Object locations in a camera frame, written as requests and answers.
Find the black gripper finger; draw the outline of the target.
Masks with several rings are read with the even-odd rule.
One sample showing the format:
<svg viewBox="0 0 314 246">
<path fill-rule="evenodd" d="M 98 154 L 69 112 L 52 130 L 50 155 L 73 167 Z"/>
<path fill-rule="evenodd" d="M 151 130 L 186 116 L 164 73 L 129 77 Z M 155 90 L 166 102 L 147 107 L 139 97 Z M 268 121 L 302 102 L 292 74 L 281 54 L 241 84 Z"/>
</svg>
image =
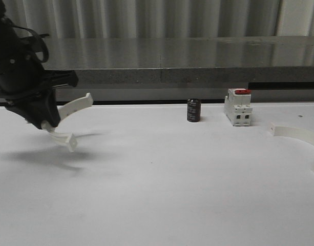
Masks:
<svg viewBox="0 0 314 246">
<path fill-rule="evenodd" d="M 48 120 L 47 107 L 42 99 L 14 102 L 11 105 L 5 106 L 5 108 L 10 112 L 20 115 L 38 129 L 41 129 L 43 121 Z"/>
<path fill-rule="evenodd" d="M 52 127 L 56 128 L 61 119 L 57 108 L 54 89 L 44 91 L 43 105 L 44 120 L 46 120 Z"/>
</svg>

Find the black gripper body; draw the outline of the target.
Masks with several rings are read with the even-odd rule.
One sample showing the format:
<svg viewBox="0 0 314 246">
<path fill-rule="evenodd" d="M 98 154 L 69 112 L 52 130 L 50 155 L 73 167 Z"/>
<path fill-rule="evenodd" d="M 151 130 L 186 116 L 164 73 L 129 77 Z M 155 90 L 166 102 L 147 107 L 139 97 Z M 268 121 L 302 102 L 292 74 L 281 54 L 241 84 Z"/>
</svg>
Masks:
<svg viewBox="0 0 314 246">
<path fill-rule="evenodd" d="M 26 28 L 30 36 L 19 37 L 17 27 L 0 1 L 0 98 L 13 100 L 57 87 L 76 87 L 75 71 L 46 70 L 42 66 L 49 59 L 43 40 L 46 35 Z"/>
</svg>

